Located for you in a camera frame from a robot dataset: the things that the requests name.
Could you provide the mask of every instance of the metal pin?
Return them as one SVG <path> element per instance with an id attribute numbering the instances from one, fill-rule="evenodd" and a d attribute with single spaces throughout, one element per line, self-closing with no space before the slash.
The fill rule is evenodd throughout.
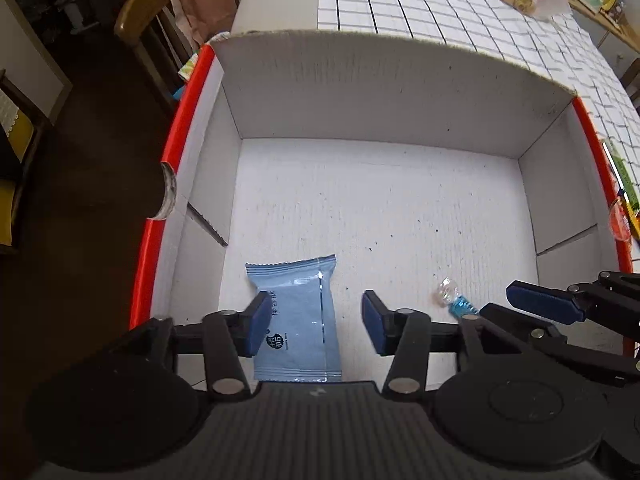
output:
<path id="1" fill-rule="evenodd" d="M 397 394 L 412 394 L 420 389 L 420 383 L 411 377 L 396 377 L 389 381 L 389 389 Z"/>
<path id="2" fill-rule="evenodd" d="M 213 383 L 211 389 L 222 395 L 235 395 L 244 389 L 244 383 L 233 377 L 225 377 Z"/>

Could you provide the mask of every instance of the blue snack wrapper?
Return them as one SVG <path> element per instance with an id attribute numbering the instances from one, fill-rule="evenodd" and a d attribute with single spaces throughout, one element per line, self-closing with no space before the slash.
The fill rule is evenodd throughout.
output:
<path id="1" fill-rule="evenodd" d="M 334 268 L 334 254 L 286 264 L 246 264 L 246 273 L 256 289 L 268 292 L 273 301 L 271 323 L 254 358 L 256 380 L 341 380 L 329 288 Z"/>

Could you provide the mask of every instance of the dark floor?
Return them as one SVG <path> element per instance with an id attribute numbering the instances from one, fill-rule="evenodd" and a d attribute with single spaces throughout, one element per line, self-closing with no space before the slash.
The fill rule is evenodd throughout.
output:
<path id="1" fill-rule="evenodd" d="M 0 256 L 0 474 L 38 464 L 22 424 L 33 387 L 124 332 L 146 216 L 162 202 L 169 119 L 136 61 L 94 32 L 52 50 L 74 87 L 38 150 L 19 252 Z"/>

